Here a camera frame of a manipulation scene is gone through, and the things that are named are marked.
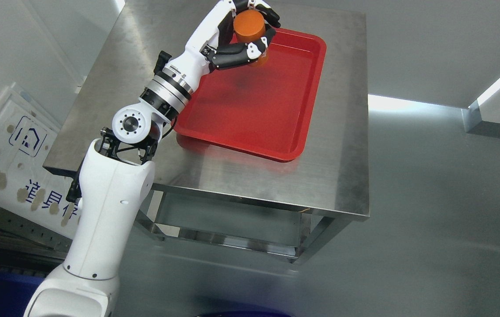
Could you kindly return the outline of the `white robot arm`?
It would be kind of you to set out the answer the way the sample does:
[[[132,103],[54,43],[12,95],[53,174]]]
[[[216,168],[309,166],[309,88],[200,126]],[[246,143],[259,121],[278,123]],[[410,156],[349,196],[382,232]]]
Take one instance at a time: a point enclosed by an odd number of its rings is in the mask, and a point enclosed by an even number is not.
[[[141,203],[155,176],[163,125],[185,108],[197,85],[158,72],[138,102],[115,113],[87,149],[79,171],[81,218],[68,254],[40,283],[25,317],[110,317],[119,266]]]

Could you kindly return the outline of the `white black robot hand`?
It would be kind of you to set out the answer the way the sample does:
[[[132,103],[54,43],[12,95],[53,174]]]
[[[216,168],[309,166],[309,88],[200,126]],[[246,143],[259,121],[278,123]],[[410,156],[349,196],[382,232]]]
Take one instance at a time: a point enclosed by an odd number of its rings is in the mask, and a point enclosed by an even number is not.
[[[265,33],[249,43],[232,44],[234,18],[246,11],[258,14]],[[220,0],[195,29],[184,52],[165,66],[157,66],[153,79],[166,80],[177,92],[190,95],[202,76],[214,70],[256,63],[266,54],[280,26],[280,16],[263,0]]]

